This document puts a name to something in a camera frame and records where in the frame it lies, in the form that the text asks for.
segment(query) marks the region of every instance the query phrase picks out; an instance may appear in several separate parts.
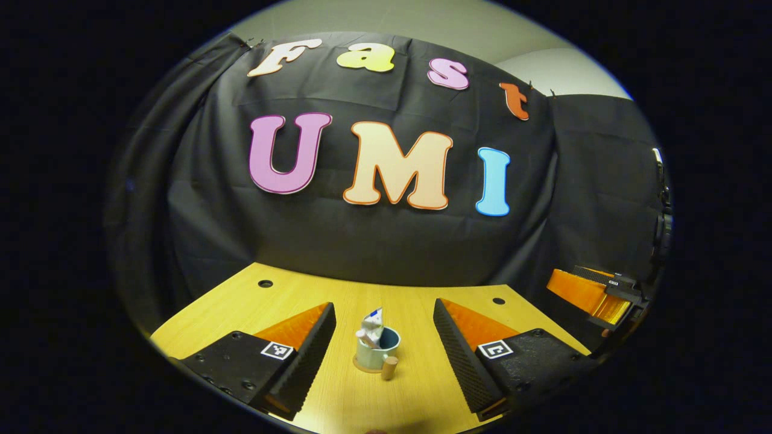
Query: letter m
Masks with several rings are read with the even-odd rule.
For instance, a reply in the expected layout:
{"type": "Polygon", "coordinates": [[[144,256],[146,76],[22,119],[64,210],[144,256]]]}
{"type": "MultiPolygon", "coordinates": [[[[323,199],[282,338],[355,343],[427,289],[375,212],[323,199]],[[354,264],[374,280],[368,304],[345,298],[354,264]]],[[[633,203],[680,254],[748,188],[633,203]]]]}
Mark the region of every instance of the letter m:
{"type": "Polygon", "coordinates": [[[408,195],[408,204],[420,209],[444,209],[448,206],[445,158],[453,147],[450,137],[425,132],[404,155],[387,124],[357,122],[351,126],[351,131],[359,137],[359,157],[354,184],[343,193],[346,202],[356,205],[378,203],[381,193],[375,189],[377,171],[392,204],[402,199],[415,178],[415,189],[408,195]]]}

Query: light blue cup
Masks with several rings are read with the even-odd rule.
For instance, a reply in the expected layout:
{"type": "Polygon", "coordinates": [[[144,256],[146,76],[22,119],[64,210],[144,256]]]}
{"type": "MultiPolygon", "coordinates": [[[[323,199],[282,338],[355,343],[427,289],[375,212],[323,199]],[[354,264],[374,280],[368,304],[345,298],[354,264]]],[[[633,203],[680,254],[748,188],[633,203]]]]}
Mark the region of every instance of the light blue cup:
{"type": "Polygon", "coordinates": [[[396,330],[384,327],[379,342],[381,349],[370,348],[361,339],[357,339],[357,363],[365,369],[377,371],[382,369],[387,357],[397,352],[401,338],[396,330]]]}

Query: letter i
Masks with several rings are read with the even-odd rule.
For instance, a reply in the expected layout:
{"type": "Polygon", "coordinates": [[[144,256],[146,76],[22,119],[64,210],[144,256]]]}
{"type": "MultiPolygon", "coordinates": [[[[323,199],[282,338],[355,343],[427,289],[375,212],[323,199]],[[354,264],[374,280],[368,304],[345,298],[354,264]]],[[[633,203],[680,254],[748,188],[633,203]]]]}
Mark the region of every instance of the letter i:
{"type": "Polygon", "coordinates": [[[506,166],[510,164],[510,156],[490,147],[481,147],[477,154],[485,165],[482,199],[477,202],[477,212],[484,215],[499,217],[510,213],[506,204],[506,166]]]}

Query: table surface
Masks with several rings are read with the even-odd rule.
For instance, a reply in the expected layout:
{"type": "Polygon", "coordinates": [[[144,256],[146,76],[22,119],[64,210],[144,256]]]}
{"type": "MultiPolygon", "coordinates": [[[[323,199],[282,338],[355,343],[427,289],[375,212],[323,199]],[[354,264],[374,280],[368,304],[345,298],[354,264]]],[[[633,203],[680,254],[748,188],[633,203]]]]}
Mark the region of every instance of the table surface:
{"type": "MultiPolygon", "coordinates": [[[[469,411],[435,329],[435,300],[445,298],[524,332],[543,328],[590,351],[507,285],[395,287],[309,276],[258,263],[246,267],[161,325],[151,340],[182,359],[230,331],[254,334],[330,301],[337,326],[303,409],[288,422],[314,432],[457,433],[483,425],[469,411]],[[271,280],[269,288],[258,286],[271,280]],[[496,304],[493,298],[505,301],[496,304]],[[362,318],[383,307],[384,325],[402,338],[390,381],[354,367],[362,318]]],[[[484,423],[492,422],[500,416],[484,423]]]]}

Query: letter u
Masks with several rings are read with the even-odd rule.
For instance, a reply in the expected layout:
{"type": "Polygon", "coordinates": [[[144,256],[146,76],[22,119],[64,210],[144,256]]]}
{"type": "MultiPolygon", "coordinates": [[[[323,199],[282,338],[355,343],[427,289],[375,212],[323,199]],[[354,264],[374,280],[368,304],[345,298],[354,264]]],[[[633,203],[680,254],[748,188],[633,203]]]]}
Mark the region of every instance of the letter u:
{"type": "Polygon", "coordinates": [[[284,116],[270,115],[252,121],[252,147],[249,149],[249,174],[261,189],[280,195],[303,190],[317,169],[317,155],[322,129],[332,124],[326,113],[304,113],[295,118],[300,127],[295,167],[286,173],[273,168],[276,132],[284,126],[284,116]]]}

